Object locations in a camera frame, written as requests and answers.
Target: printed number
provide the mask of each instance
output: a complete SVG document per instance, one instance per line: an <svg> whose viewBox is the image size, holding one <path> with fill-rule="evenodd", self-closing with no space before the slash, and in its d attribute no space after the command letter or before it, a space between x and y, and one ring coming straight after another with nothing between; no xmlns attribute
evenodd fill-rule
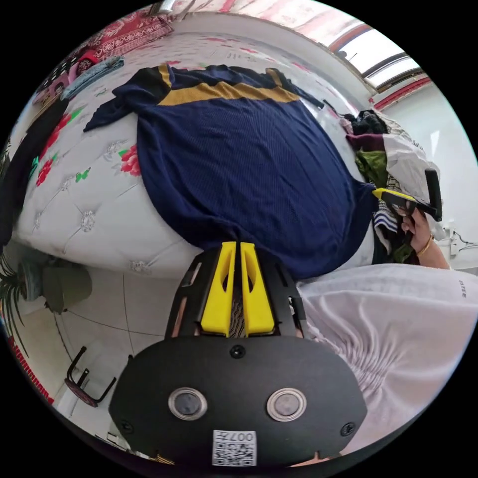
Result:
<svg viewBox="0 0 478 478"><path fill-rule="evenodd" d="M230 442L251 442L254 436L252 433L219 432L218 439L229 440Z"/></svg>

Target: green cloth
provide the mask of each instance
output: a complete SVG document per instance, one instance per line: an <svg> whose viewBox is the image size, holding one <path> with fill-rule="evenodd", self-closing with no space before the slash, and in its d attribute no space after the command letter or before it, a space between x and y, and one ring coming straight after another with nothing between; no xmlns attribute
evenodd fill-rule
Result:
<svg viewBox="0 0 478 478"><path fill-rule="evenodd" d="M385 151L357 151L355 162L362 176L377 188L388 183L387 155Z"/></svg>
<svg viewBox="0 0 478 478"><path fill-rule="evenodd" d="M388 184L387 155L385 151L357 151L355 163L362 176L377 188L386 188ZM412 254L410 244L402 244L392 251L393 261L403 264Z"/></svg>

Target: navy blue shirt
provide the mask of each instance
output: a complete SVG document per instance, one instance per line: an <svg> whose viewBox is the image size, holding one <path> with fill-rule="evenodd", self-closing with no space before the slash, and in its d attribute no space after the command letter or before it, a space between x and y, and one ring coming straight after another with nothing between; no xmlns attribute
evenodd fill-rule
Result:
<svg viewBox="0 0 478 478"><path fill-rule="evenodd" d="M358 249L377 208L300 101L323 104L276 69L139 70L85 131L138 115L147 193L166 223L202 249L253 242L295 279L330 272Z"/></svg>

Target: green plant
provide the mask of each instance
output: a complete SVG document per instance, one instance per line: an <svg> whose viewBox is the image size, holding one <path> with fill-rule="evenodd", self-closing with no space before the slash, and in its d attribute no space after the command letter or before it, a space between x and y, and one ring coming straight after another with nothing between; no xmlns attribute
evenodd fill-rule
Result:
<svg viewBox="0 0 478 478"><path fill-rule="evenodd" d="M25 326L18 309L20 294L23 298L26 297L26 284L24 278L22 277L21 272L15 272L10 267L5 255L2 254L0 257L0 310L3 314L7 333L13 336L13 331L15 330L20 345L25 351L26 356L28 356L25 345L23 344L20 333L18 332L15 318L18 317L20 323Z"/></svg>

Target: floor tile grout line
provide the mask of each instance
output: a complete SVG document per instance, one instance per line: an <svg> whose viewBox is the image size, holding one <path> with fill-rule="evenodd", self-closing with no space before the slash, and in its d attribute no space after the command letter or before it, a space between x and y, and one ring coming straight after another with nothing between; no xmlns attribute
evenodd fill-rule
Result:
<svg viewBox="0 0 478 478"><path fill-rule="evenodd" d="M126 311L126 292L124 287L124 273L123 273L123 305L124 305L124 316L126 318L126 327L128 329L129 343L131 344L131 352L133 353L133 357L134 357L135 353L134 353L134 347L133 347L133 340L131 339L131 331L129 330L128 312Z"/></svg>
<svg viewBox="0 0 478 478"><path fill-rule="evenodd" d="M67 312L69 312L70 314L76 315L77 317L80 317L81 319L85 319L88 322L93 322L94 324L103 325L103 326L108 327L110 329L121 330L123 332L130 332L130 333L133 333L133 334L152 335L154 337L164 337L164 335L161 335L161 334L149 334L148 332L136 332L134 330L122 329L121 327L114 327L112 325L102 324L101 322L97 322L96 320L89 319L88 317L83 317L82 315L77 314L76 312L72 312L71 310L68 310Z"/></svg>
<svg viewBox="0 0 478 478"><path fill-rule="evenodd" d="M60 328L58 327L58 319L56 317L56 314L53 314L53 318L55 319L55 325L56 325L56 330L58 331L58 335L60 336L61 343L63 344L63 347L65 348L66 354L68 355L70 361L72 362L73 359L71 358L70 353L68 352L68 349L65 344L65 340L63 339L63 336L61 335Z"/></svg>

